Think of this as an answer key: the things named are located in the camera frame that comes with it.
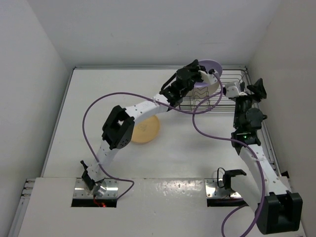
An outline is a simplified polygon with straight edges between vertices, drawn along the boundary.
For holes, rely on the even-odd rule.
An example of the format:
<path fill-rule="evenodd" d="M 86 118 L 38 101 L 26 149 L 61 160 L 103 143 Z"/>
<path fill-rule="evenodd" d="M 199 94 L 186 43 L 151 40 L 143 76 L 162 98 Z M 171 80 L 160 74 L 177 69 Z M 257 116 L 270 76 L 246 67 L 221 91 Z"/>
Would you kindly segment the orange plate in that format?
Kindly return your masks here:
<path fill-rule="evenodd" d="M 160 121 L 157 116 L 138 123 L 133 130 L 131 141 L 134 143 L 148 143 L 154 140 L 160 130 Z"/>

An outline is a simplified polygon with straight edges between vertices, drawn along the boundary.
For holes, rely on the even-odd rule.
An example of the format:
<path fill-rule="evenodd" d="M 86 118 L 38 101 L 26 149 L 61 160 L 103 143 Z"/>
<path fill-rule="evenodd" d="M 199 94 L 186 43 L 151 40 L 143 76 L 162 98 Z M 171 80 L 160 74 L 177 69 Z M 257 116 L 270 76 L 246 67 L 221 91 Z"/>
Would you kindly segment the cream plate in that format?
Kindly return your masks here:
<path fill-rule="evenodd" d="M 203 99 L 207 96 L 214 94 L 219 88 L 219 83 L 215 85 L 210 85 L 205 88 L 193 88 L 186 96 L 193 99 Z"/>

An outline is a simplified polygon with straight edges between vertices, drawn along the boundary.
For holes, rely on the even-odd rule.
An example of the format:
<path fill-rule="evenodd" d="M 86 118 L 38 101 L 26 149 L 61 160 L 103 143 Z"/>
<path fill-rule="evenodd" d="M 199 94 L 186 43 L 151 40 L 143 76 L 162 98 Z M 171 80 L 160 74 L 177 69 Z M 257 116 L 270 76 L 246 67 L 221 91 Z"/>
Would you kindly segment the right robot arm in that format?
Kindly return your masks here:
<path fill-rule="evenodd" d="M 254 212 L 254 223 L 262 234 L 299 230 L 303 200 L 277 176 L 257 135 L 267 118 L 254 107 L 267 97 L 263 80 L 258 79 L 248 86 L 238 81 L 230 82 L 224 87 L 224 95 L 235 102 L 232 147 L 248 168 L 248 171 L 225 171 L 224 188 L 241 195 Z"/>

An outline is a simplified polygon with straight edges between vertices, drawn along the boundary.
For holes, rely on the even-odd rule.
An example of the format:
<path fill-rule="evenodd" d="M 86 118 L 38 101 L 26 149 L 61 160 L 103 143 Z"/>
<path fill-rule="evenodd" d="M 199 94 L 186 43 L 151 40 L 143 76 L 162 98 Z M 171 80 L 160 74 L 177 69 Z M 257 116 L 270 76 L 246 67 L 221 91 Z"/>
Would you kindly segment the purple plate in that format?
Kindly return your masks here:
<path fill-rule="evenodd" d="M 208 86 L 209 86 L 209 84 L 206 82 L 196 82 L 194 85 L 194 88 L 205 88 Z"/>
<path fill-rule="evenodd" d="M 199 64 L 201 66 L 204 66 L 207 72 L 209 72 L 210 70 L 215 70 L 219 74 L 219 76 L 222 75 L 222 72 L 223 72 L 222 65 L 218 63 L 217 61 L 210 60 L 210 59 L 203 59 L 203 60 L 199 60 Z"/>

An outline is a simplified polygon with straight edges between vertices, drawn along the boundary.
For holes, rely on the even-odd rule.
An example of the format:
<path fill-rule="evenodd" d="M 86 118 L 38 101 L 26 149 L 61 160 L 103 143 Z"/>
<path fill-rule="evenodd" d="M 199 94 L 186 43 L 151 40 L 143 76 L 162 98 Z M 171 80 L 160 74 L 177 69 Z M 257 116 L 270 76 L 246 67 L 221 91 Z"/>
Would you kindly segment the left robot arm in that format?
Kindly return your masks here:
<path fill-rule="evenodd" d="M 123 108 L 112 108 L 102 127 L 101 144 L 97 153 L 93 152 L 95 162 L 87 166 L 82 161 L 84 172 L 82 180 L 89 191 L 97 191 L 99 183 L 107 176 L 103 172 L 118 151 L 129 144 L 135 125 L 160 113 L 179 106 L 183 98 L 194 88 L 195 83 L 203 82 L 202 74 L 207 71 L 198 60 L 178 69 L 162 86 L 160 92 L 150 99 Z"/>

